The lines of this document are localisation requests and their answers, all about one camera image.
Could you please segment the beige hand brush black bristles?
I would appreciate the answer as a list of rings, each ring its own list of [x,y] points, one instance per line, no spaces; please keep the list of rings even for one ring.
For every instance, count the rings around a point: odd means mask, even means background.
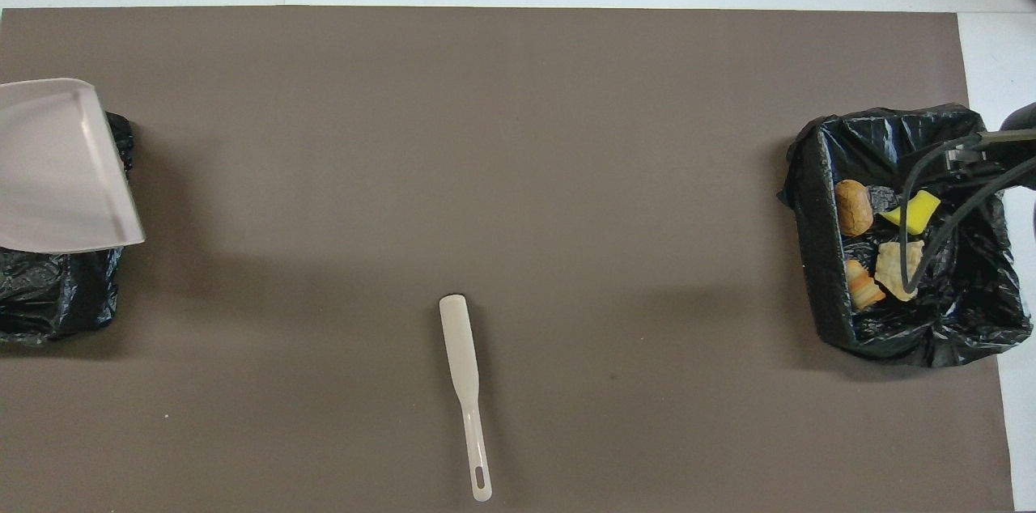
[[[469,458],[471,494],[477,502],[492,498],[493,487],[487,444],[480,414],[480,371],[476,355],[469,303],[452,293],[438,303],[452,387],[461,406],[465,450]]]

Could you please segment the yellow wedge sponge piece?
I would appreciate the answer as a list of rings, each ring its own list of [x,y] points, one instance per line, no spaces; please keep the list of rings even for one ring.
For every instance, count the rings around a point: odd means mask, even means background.
[[[902,212],[902,207],[894,210],[881,212],[880,216],[887,222],[899,227],[904,224],[906,235],[921,235],[928,228],[930,219],[942,204],[942,199],[930,193],[926,189],[921,189],[906,201],[906,213]]]

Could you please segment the beige plastic dustpan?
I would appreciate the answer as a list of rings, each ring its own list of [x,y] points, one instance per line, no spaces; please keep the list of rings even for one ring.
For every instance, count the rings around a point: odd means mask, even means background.
[[[66,254],[145,239],[94,86],[0,84],[0,248]]]

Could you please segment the pale cream foam lump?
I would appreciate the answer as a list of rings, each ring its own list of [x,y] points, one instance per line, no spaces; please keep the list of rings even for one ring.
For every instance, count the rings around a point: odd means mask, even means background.
[[[922,240],[906,243],[906,269],[903,269],[902,245],[895,241],[877,244],[874,280],[896,300],[909,302],[916,298],[917,288],[906,290],[906,283],[920,266],[924,247],[925,243]]]

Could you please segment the black bag bin pink mark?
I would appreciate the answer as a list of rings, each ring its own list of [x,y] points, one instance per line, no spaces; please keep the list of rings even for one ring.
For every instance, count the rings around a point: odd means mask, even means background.
[[[132,148],[130,122],[106,114],[120,159]],[[44,345],[111,324],[125,247],[93,252],[0,248],[0,343]]]

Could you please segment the small olive bread piece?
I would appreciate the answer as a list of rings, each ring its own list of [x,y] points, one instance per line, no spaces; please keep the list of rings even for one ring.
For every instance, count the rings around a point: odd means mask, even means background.
[[[855,311],[862,311],[866,307],[871,307],[881,300],[885,300],[885,292],[881,290],[871,274],[858,260],[845,262],[845,278],[847,279],[847,292]]]

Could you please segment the brown potato shaped foam lump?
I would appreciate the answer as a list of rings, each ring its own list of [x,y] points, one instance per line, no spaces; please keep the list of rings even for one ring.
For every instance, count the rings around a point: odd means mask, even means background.
[[[834,186],[839,218],[839,232],[847,239],[865,234],[873,225],[873,208],[869,191],[855,179],[843,179]]]

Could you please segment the black bag lined bin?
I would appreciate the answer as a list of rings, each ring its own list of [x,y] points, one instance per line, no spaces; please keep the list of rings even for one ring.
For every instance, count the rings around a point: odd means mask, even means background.
[[[779,199],[795,215],[825,343],[869,361],[945,368],[1011,350],[1032,335],[1000,196],[1014,186],[1036,191],[1036,104],[998,132],[959,104],[821,117],[800,131],[787,160]],[[870,230],[854,239],[839,232],[834,186],[843,179],[866,186],[873,208]],[[921,235],[880,216],[900,206],[906,213],[921,189],[942,199]],[[874,278],[877,244],[895,241],[906,269],[906,243],[915,240],[925,243],[906,283],[916,298],[896,300],[877,283],[885,300],[855,311],[845,262],[858,260]]]

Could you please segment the brown table mat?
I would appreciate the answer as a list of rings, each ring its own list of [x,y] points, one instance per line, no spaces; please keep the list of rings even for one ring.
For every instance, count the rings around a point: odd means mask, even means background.
[[[146,241],[0,350],[0,513],[1014,507],[996,360],[822,343],[776,197],[810,120],[968,101],[956,15],[7,9],[51,77],[134,123]]]

